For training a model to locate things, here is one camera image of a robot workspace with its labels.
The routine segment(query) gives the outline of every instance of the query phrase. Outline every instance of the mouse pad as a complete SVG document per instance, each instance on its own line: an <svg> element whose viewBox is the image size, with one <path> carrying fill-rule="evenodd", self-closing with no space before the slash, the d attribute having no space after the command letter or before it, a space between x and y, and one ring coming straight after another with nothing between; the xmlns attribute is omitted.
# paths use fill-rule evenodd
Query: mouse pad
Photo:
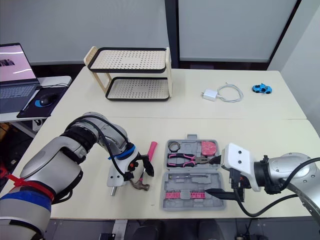
<svg viewBox="0 0 320 240"><path fill-rule="evenodd" d="M46 87L42 88L35 97L29 102L24 110L21 110L16 116L17 118L36 118L36 117L50 117L51 112L58 104L59 100L67 91L67 87ZM58 94L58 99L49 106L38 107L35 105L36 100L45 94Z"/></svg>

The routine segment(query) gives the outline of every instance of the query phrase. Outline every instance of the toy car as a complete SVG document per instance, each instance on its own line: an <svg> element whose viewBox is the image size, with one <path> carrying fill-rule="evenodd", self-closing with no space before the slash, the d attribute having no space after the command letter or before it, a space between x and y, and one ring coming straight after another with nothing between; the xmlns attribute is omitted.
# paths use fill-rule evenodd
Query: toy car
<svg viewBox="0 0 320 240"><path fill-rule="evenodd" d="M254 85L252 87L252 91L254 91L255 93L270 94L272 93L272 88L261 83L260 85Z"/></svg>

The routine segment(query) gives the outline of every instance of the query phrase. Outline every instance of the screwdriver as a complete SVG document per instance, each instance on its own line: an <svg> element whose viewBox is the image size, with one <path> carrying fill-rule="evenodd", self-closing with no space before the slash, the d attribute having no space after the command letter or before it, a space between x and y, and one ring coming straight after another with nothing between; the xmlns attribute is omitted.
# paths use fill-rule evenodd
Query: screwdriver
<svg viewBox="0 0 320 240"><path fill-rule="evenodd" d="M169 175L169 179L192 179L192 178L207 178L208 175L184 175L184 176L175 176Z"/></svg>

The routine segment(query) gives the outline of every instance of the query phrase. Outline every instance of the wall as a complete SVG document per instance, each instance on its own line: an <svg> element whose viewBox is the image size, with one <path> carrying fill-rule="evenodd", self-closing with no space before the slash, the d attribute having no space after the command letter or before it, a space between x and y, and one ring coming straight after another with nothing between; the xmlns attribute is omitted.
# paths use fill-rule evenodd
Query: wall
<svg viewBox="0 0 320 240"><path fill-rule="evenodd" d="M268 70L281 71L283 69L319 6L319 0L301 1Z"/></svg>
<svg viewBox="0 0 320 240"><path fill-rule="evenodd" d="M320 135L320 7L289 56L281 74Z"/></svg>
<svg viewBox="0 0 320 240"><path fill-rule="evenodd" d="M296 2L180 0L180 59L267 63Z"/></svg>
<svg viewBox="0 0 320 240"><path fill-rule="evenodd" d="M0 0L0 43L33 64L83 63L97 47L167 47L164 0Z"/></svg>

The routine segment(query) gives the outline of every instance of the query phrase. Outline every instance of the white power adapter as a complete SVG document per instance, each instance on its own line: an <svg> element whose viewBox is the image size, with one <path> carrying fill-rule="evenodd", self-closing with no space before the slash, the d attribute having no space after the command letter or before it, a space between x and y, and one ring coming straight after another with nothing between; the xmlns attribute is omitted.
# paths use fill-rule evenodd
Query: white power adapter
<svg viewBox="0 0 320 240"><path fill-rule="evenodd" d="M215 101L217 98L218 92L207 88L206 90L204 90L204 92L201 93L201 95L204 99Z"/></svg>

